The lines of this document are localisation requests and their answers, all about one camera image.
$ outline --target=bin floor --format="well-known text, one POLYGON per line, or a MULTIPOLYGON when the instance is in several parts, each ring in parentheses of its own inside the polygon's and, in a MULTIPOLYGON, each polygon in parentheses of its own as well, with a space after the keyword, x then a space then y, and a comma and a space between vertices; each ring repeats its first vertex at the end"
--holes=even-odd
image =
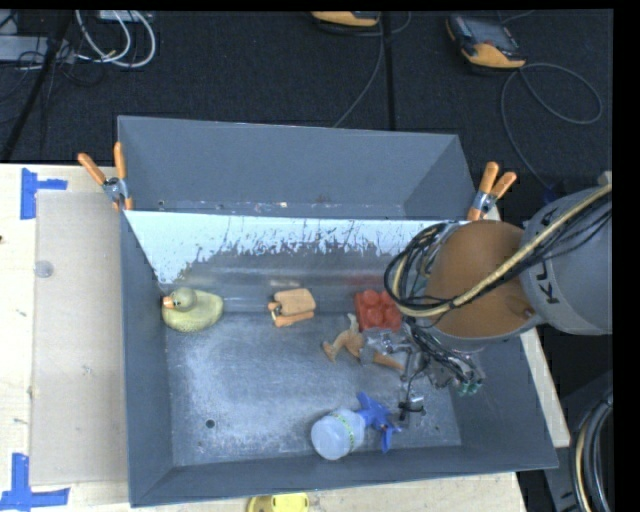
MULTIPOLYGON (((313 423, 340 406, 359 409, 359 391, 395 413, 405 393, 398 370, 361 365, 346 349, 332 363, 323 352, 348 326, 346 315, 277 328, 267 313, 225 313, 200 333, 167 329, 174 464, 314 453, 313 423)), ((392 447, 461 444, 450 392, 427 379, 412 389, 425 394, 427 414, 394 434, 392 447)), ((359 450, 380 446, 380 433, 367 429, 359 450)))

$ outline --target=black floor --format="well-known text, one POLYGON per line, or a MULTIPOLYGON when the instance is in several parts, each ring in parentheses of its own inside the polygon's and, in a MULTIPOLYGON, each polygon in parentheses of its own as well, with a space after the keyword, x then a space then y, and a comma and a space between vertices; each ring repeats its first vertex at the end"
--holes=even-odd
MULTIPOLYGON (((82 11, 96 42, 121 48, 118 26, 93 13, 82 11)), ((111 165, 120 114, 452 133, 476 185, 489 160, 517 172, 499 208, 522 226, 612 168, 613 10, 465 13, 506 22, 527 58, 522 74, 474 73, 447 35, 448 11, 385 12, 384 39, 327 32, 300 12, 154 11, 157 52, 147 66, 54 63, 17 140, 38 73, 2 64, 4 160, 75 163, 84 151, 111 165)), ((18 21, 25 34, 55 25, 52 11, 20 10, 18 21)), ((149 40, 135 31, 139 59, 149 40)), ((75 19, 67 39, 90 53, 75 19)), ((611 335, 539 332, 561 398, 612 368, 611 335)), ((521 484, 531 510, 552 510, 540 474, 521 484)))

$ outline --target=white speckles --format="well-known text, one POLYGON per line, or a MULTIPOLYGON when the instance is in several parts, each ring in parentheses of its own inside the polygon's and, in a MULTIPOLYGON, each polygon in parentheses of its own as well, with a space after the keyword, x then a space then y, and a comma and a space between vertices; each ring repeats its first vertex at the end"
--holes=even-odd
POLYGON ((396 254, 434 221, 349 220, 126 211, 161 283, 175 281, 205 255, 300 251, 396 254))

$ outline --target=blue tape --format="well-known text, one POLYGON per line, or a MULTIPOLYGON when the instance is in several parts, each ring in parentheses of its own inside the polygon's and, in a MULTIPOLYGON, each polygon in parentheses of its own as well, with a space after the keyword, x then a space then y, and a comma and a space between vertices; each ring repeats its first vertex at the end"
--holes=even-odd
POLYGON ((40 189, 66 190, 66 180, 48 179, 38 181, 38 174, 22 169, 22 194, 20 201, 20 219, 33 219, 36 216, 36 192, 40 189))
POLYGON ((30 512, 33 507, 59 507, 69 501, 70 489, 31 492, 29 486, 29 457, 21 453, 12 456, 11 490, 0 496, 0 510, 30 512))

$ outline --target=blue plastic piece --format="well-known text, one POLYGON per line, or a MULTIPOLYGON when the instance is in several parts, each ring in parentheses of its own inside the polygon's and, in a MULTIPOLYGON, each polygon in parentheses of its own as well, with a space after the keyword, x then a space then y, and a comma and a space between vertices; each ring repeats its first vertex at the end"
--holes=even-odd
POLYGON ((400 427, 396 427, 387 417, 391 414, 389 409, 373 398, 369 397, 365 392, 358 393, 358 400, 362 409, 356 411, 364 419, 367 427, 373 427, 382 432, 382 453, 387 453, 391 448, 391 435, 394 432, 401 432, 400 427))

